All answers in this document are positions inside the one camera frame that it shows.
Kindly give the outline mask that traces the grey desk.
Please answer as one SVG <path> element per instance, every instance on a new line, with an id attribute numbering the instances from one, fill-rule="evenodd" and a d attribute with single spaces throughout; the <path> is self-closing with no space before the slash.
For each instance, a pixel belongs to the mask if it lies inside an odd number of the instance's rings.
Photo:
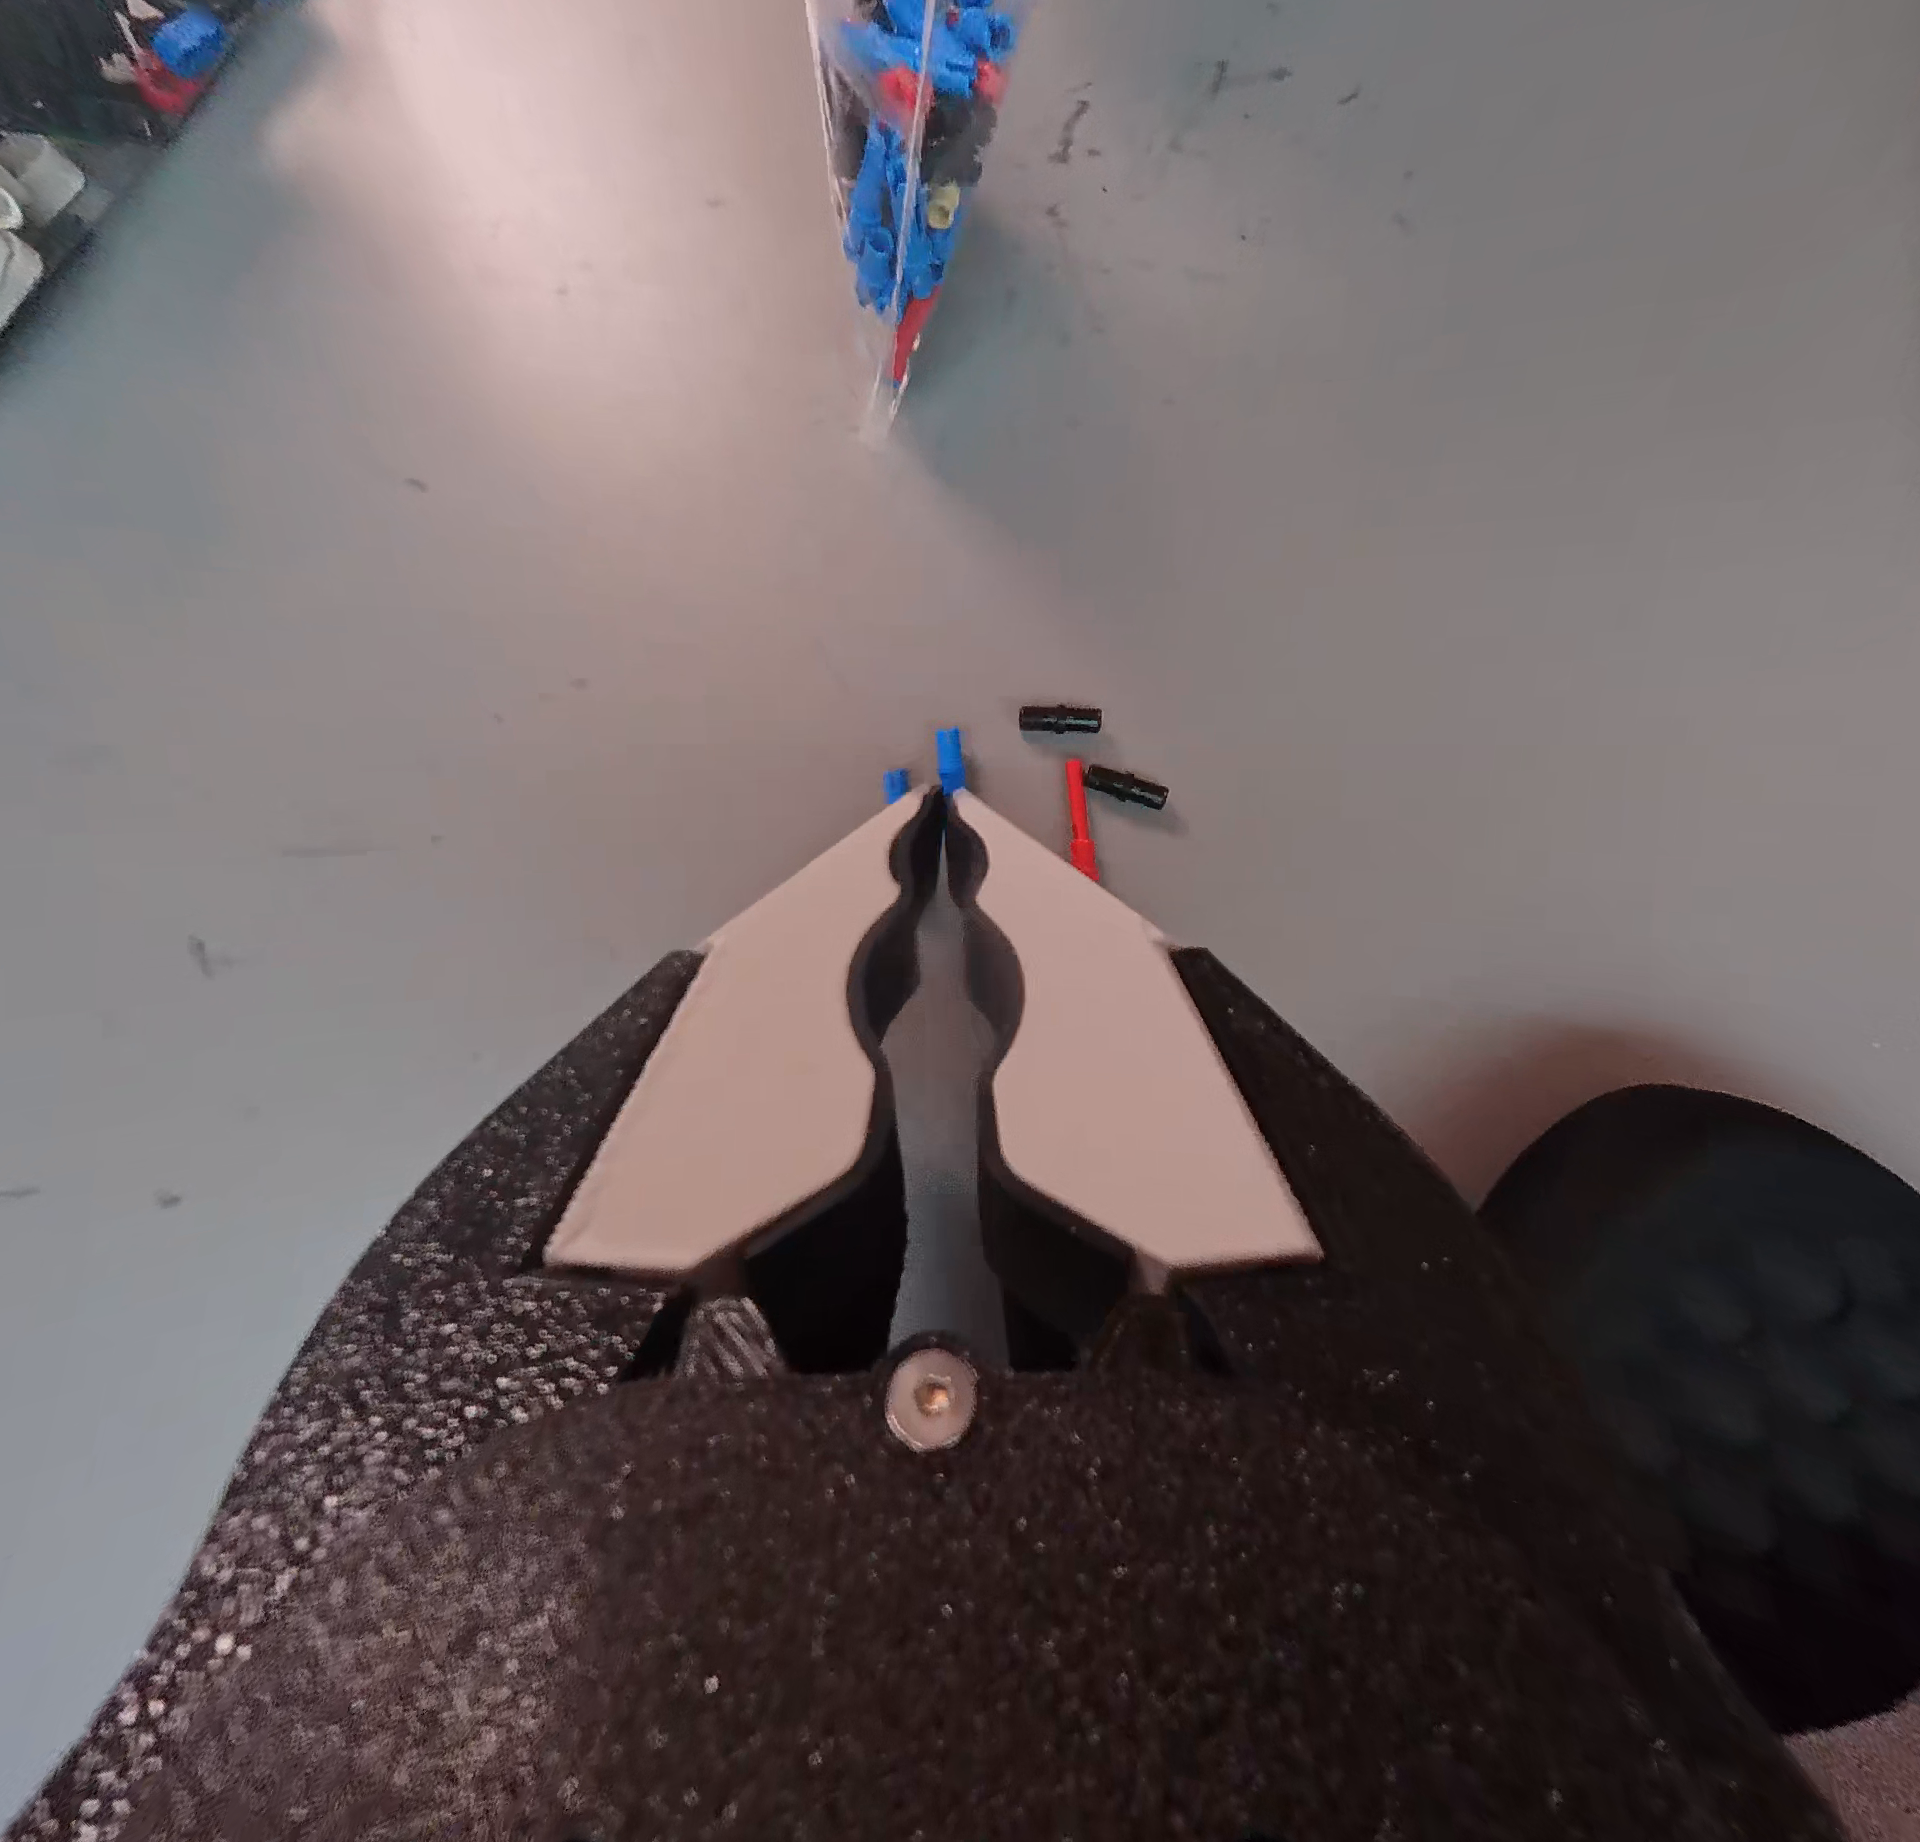
<path id="1" fill-rule="evenodd" d="M 1474 1199 L 1916 1179 L 1916 0 L 1036 0 L 900 414 L 805 0 L 294 0 L 4 354 L 4 1821 L 324 1302 L 1020 702 Z"/>

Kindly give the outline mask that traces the person's bleached grey hoodie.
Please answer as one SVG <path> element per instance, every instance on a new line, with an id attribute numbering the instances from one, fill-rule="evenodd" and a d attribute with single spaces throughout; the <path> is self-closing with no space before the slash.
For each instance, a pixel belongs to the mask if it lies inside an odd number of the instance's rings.
<path id="1" fill-rule="evenodd" d="M 1919 1703 L 1787 1739 L 1855 1840 L 1919 1837 Z"/>

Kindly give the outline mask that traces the clear bag of blue pins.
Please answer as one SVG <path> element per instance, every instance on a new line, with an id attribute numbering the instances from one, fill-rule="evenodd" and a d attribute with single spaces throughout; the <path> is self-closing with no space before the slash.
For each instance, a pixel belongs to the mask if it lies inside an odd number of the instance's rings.
<path id="1" fill-rule="evenodd" d="M 817 96 L 870 366 L 860 432 L 900 414 L 948 289 L 1036 0 L 805 0 Z"/>

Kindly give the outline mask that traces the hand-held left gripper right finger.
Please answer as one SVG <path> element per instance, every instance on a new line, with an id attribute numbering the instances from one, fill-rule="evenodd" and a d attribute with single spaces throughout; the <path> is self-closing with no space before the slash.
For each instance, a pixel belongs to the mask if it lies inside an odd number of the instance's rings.
<path id="1" fill-rule="evenodd" d="M 1005 1171 L 1151 1271 L 1320 1261 L 1165 932 L 972 792 L 948 821 L 979 863 L 969 910 L 1015 961 L 988 1081 Z"/>

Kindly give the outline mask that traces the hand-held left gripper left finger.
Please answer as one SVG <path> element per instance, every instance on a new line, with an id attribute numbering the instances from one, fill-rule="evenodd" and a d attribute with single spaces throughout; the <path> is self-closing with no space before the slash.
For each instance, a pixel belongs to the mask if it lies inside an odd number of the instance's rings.
<path id="1" fill-rule="evenodd" d="M 910 792 L 724 921 L 543 1249 L 691 1280 L 851 1176 L 877 1130 L 877 937 L 915 906 L 943 797 Z"/>

